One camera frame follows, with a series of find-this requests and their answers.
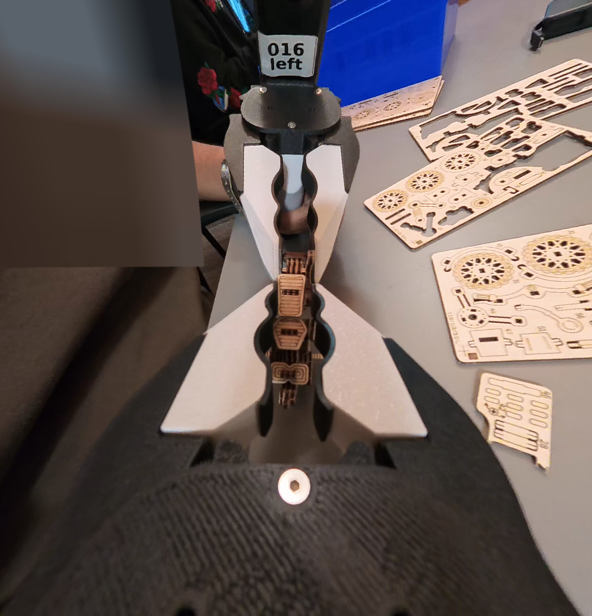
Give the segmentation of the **person's left forearm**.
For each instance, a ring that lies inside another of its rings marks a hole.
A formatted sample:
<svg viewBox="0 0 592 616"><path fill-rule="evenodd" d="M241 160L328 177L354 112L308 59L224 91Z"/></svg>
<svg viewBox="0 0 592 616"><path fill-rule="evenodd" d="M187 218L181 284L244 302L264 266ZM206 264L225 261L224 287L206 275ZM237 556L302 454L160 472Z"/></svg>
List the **person's left forearm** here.
<svg viewBox="0 0 592 616"><path fill-rule="evenodd" d="M222 146L192 141L197 190L200 201L227 201L221 168L224 149Z"/></svg>

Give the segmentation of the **blue box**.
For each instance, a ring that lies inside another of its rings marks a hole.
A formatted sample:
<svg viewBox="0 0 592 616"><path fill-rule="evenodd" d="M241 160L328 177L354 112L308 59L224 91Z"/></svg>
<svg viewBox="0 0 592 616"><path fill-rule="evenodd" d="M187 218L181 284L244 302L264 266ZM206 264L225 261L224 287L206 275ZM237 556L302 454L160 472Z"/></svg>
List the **blue box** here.
<svg viewBox="0 0 592 616"><path fill-rule="evenodd" d="M350 105L440 76L458 1L332 1L317 83Z"/></svg>

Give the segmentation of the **black power adapter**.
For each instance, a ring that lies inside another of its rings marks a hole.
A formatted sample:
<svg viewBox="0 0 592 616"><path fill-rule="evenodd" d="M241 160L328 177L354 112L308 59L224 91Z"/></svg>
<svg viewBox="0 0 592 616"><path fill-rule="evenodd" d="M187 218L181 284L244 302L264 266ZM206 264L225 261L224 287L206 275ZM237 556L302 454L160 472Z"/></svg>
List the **black power adapter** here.
<svg viewBox="0 0 592 616"><path fill-rule="evenodd" d="M592 27L592 1L551 1L544 18L533 28L530 48L536 51L545 40Z"/></svg>

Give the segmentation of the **black office chair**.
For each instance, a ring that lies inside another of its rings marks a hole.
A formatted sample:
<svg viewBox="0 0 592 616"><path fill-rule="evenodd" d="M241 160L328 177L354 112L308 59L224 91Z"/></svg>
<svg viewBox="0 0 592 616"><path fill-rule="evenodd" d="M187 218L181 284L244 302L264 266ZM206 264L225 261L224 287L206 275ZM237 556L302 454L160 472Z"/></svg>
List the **black office chair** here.
<svg viewBox="0 0 592 616"><path fill-rule="evenodd" d="M238 209L231 201L200 202L200 224L202 236L222 259L226 258L227 252L223 248L222 244L220 244L220 242L212 235L208 227L236 214L238 214Z"/></svg>

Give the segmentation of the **mostly empty wooden puzzle sheet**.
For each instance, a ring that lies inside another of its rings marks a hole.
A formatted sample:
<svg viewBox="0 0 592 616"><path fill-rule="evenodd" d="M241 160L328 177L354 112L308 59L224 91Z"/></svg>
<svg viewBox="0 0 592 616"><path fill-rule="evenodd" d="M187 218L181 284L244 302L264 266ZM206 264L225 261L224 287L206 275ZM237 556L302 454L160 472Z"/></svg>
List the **mostly empty wooden puzzle sheet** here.
<svg viewBox="0 0 592 616"><path fill-rule="evenodd" d="M592 62L575 58L410 128L430 161L506 120L551 119L592 103Z"/></svg>

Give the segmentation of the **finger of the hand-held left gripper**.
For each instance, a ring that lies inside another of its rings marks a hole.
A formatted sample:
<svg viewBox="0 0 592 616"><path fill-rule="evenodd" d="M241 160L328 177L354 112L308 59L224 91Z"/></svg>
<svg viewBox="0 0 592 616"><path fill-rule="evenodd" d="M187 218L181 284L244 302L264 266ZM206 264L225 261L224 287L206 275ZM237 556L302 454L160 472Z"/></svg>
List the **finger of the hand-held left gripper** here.
<svg viewBox="0 0 592 616"><path fill-rule="evenodd" d="M347 201L339 145L321 145L307 154L306 164L316 181L312 206L317 218L314 231L314 281L321 281L333 252Z"/></svg>
<svg viewBox="0 0 592 616"><path fill-rule="evenodd" d="M274 193L281 172L280 155L263 145L244 146L242 206L271 280L277 279L282 268L282 239L276 224L279 204Z"/></svg>

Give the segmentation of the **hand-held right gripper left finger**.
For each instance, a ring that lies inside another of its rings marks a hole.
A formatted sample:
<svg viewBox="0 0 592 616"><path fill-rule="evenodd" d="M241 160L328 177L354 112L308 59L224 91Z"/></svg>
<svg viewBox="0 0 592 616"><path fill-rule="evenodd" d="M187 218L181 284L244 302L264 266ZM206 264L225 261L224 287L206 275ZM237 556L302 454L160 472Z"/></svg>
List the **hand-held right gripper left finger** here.
<svg viewBox="0 0 592 616"><path fill-rule="evenodd" d="M160 430L163 434L236 441L247 448L258 435L256 407L267 369L254 334L269 315L267 285L207 330Z"/></svg>

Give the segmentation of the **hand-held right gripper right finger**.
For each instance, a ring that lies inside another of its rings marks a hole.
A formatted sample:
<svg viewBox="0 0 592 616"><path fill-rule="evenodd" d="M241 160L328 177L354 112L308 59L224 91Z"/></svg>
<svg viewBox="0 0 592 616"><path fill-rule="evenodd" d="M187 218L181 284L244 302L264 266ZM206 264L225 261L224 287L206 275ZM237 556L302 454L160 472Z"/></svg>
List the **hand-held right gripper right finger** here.
<svg viewBox="0 0 592 616"><path fill-rule="evenodd" d="M313 421L341 451L354 442L422 438L427 428L381 333L321 284Z"/></svg>

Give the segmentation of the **slotted wooden sheet offcut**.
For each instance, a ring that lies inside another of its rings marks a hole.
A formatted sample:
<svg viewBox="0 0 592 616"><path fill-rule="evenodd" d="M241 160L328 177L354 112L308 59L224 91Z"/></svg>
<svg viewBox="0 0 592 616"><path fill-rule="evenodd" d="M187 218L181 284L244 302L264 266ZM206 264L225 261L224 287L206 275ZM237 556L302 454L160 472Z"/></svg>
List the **slotted wooden sheet offcut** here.
<svg viewBox="0 0 592 616"><path fill-rule="evenodd" d="M534 459L548 471L552 449L552 391L534 382L483 372L475 406L487 423L486 440Z"/></svg>

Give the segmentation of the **partly punched wooden puzzle sheet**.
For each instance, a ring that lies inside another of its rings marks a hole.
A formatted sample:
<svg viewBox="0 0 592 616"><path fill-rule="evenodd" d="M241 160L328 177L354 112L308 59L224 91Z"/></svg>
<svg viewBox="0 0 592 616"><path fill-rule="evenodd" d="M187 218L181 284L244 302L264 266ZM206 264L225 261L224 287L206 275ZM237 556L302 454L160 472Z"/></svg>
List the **partly punched wooden puzzle sheet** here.
<svg viewBox="0 0 592 616"><path fill-rule="evenodd" d="M572 141L585 151L557 165L533 163L536 152ZM371 196L365 208L417 250L476 217L592 157L592 133L515 114L480 135L447 139L441 157Z"/></svg>

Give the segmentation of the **stack of wooden puzzle sheets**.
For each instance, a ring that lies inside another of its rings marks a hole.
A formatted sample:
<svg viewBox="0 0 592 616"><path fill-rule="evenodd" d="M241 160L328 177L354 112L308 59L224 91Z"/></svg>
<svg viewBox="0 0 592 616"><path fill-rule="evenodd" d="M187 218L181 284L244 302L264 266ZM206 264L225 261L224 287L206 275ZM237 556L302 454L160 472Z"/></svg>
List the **stack of wooden puzzle sheets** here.
<svg viewBox="0 0 592 616"><path fill-rule="evenodd" d="M356 132L428 116L443 84L443 77L438 76L387 94L347 105L342 107L341 113L351 118L352 127Z"/></svg>

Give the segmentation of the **person's olive clothing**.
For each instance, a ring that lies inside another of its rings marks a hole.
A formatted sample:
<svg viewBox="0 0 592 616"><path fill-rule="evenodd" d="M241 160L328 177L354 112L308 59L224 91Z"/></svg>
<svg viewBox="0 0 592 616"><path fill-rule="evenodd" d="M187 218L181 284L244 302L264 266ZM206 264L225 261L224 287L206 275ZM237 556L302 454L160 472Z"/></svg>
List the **person's olive clothing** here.
<svg viewBox="0 0 592 616"><path fill-rule="evenodd" d="M0 612L100 435L207 322L197 267L0 267Z"/></svg>

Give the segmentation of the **person's left hand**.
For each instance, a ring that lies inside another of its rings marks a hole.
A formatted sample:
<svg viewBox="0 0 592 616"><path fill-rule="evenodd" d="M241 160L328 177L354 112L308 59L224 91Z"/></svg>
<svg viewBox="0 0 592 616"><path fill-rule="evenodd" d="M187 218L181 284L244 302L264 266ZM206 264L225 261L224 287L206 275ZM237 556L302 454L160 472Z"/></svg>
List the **person's left hand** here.
<svg viewBox="0 0 592 616"><path fill-rule="evenodd" d="M311 205L285 211L280 210L277 216L277 230L281 235L299 235L313 232L315 228L315 215L311 213Z"/></svg>

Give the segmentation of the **wooden motorcycle model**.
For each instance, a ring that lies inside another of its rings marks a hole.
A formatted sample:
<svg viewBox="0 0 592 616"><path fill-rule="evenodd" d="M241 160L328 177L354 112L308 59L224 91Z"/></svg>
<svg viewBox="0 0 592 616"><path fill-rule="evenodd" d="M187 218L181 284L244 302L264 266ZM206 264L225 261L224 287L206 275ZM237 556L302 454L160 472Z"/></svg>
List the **wooden motorcycle model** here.
<svg viewBox="0 0 592 616"><path fill-rule="evenodd" d="M301 388L310 386L313 363L322 360L311 312L315 250L285 252L277 277L277 315L272 323L272 341L266 356L270 362L277 402L289 409Z"/></svg>

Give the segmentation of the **full wooden puzzle sheet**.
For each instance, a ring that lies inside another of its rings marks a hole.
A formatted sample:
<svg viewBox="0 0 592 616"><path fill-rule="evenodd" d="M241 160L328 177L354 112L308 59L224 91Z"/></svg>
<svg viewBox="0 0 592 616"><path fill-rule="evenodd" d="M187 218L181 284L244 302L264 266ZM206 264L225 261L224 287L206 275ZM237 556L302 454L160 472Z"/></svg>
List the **full wooden puzzle sheet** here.
<svg viewBox="0 0 592 616"><path fill-rule="evenodd" d="M592 358L592 224L431 261L458 361Z"/></svg>

